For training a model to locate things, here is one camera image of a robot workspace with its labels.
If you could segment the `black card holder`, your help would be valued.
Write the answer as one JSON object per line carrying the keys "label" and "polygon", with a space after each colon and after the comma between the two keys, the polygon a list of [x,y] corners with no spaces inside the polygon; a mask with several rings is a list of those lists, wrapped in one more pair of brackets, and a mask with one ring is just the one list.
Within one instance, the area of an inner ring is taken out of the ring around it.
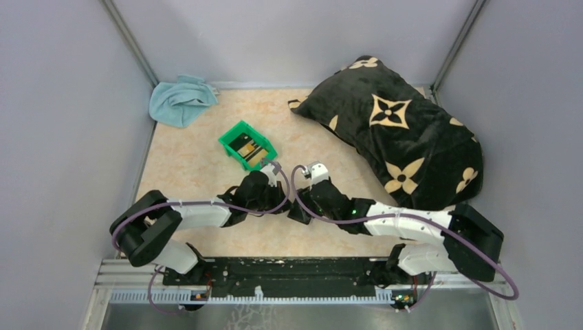
{"label": "black card holder", "polygon": [[291,205],[287,217],[306,226],[309,225],[312,220],[312,216],[306,213],[301,205],[296,202]]}

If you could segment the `green plastic bin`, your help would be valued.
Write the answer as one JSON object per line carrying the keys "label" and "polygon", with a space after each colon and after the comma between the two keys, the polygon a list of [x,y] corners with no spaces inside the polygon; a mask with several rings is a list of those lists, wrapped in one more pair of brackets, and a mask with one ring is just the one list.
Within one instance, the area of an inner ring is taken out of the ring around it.
{"label": "green plastic bin", "polygon": [[258,171],[262,160],[275,160],[278,152],[272,143],[244,120],[225,132],[218,142],[226,155],[234,158],[245,171]]}

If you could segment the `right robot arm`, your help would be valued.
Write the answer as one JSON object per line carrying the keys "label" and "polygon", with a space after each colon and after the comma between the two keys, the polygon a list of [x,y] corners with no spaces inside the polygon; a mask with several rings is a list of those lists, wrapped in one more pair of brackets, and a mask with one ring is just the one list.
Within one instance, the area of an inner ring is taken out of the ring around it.
{"label": "right robot arm", "polygon": [[393,247],[389,265],[410,276],[425,272],[458,272],[490,283],[501,254],[503,233],[467,204],[453,210],[398,208],[365,198],[350,198],[326,179],[295,191],[295,208],[308,219],[320,218],[349,234],[402,239]]}

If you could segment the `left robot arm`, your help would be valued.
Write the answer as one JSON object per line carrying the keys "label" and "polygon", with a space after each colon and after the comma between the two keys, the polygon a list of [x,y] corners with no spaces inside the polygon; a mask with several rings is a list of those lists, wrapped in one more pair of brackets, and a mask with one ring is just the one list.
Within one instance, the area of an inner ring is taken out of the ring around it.
{"label": "left robot arm", "polygon": [[151,190],[110,226],[112,244],[133,267],[160,266],[169,276],[166,285],[197,284],[210,271],[205,258],[190,243],[173,239],[176,232],[202,227],[228,228],[248,215],[261,217],[289,209],[288,178],[254,170],[237,186],[211,199],[180,201]]}

